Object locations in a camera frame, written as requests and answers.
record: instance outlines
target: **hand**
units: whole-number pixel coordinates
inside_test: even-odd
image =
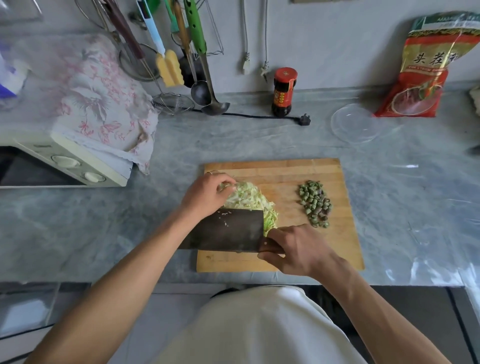
[[[232,186],[220,191],[221,183],[230,183]],[[226,173],[206,173],[189,187],[180,207],[184,211],[193,213],[200,221],[224,205],[228,196],[235,191],[236,183],[237,181]]]
[[[267,236],[283,248],[285,258],[269,252],[259,253],[258,257],[285,274],[321,280],[332,262],[342,260],[325,238],[307,224],[271,229]]]

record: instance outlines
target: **brown handle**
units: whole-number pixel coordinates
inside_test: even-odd
[[[128,47],[132,51],[136,59],[142,60],[145,58],[145,53],[138,44],[137,40],[132,34],[130,27],[128,26],[125,17],[121,13],[119,7],[115,0],[103,0],[103,8],[108,15],[108,18],[112,22],[116,30],[125,38],[125,41],[128,44]]]
[[[258,247],[258,252],[272,252],[272,253],[277,253],[277,254],[285,254],[285,251],[283,248],[280,246],[279,243],[277,243],[275,240],[272,238],[262,238],[260,241],[260,246]]]
[[[185,53],[189,53],[190,36],[188,35],[187,28],[185,28],[183,13],[181,11],[180,3],[178,2],[178,0],[173,0],[173,11],[175,13],[175,17],[177,18],[177,24],[179,26],[179,37],[183,45],[183,49],[185,50]]]

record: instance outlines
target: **white wall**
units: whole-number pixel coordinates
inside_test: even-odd
[[[90,6],[89,0],[79,0]],[[264,60],[263,0],[245,0],[249,25],[250,75],[240,72],[244,53],[239,0],[209,0],[220,31],[225,55],[209,57],[217,93],[271,89],[258,74]],[[119,0],[133,9],[134,0]],[[43,24],[0,27],[1,34],[49,33],[93,29],[75,8],[73,0],[40,0]],[[291,4],[270,0],[268,14],[270,69],[290,66],[299,71],[297,89],[384,85],[392,83],[401,63],[403,43],[412,20],[420,15],[451,10],[480,12],[478,0],[353,0]],[[200,9],[209,51],[217,50],[206,8]],[[157,25],[168,39],[169,22],[162,7]],[[139,40],[146,34],[135,30]],[[166,42],[178,54],[180,50]],[[450,66],[448,81],[480,79],[480,46]],[[187,92],[186,88],[176,91]]]

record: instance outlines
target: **shredded cabbage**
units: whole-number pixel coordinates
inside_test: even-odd
[[[228,197],[223,207],[263,210],[264,235],[266,236],[270,229],[276,228],[278,213],[273,208],[275,204],[269,202],[253,183],[238,182],[236,186],[236,191]]]

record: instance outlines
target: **sauce jar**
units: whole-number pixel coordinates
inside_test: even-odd
[[[282,67],[275,71],[272,112],[279,118],[287,116],[292,110],[293,88],[297,83],[297,75],[297,71],[290,67]]]

